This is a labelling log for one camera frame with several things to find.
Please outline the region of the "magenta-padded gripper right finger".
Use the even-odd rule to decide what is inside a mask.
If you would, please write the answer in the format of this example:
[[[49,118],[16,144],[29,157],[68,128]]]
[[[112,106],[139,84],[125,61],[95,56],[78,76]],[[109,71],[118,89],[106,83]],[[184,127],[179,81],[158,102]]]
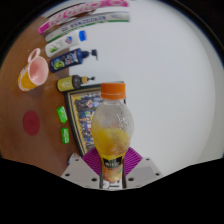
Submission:
[[[134,149],[129,148],[123,162],[123,188],[134,189],[150,184],[162,177],[153,160],[142,157]]]

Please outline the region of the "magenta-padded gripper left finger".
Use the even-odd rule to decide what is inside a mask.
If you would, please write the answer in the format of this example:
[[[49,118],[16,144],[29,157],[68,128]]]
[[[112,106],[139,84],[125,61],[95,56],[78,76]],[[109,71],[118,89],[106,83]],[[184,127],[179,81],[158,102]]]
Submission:
[[[83,188],[100,188],[100,176],[76,153],[69,157],[68,167],[61,177]]]

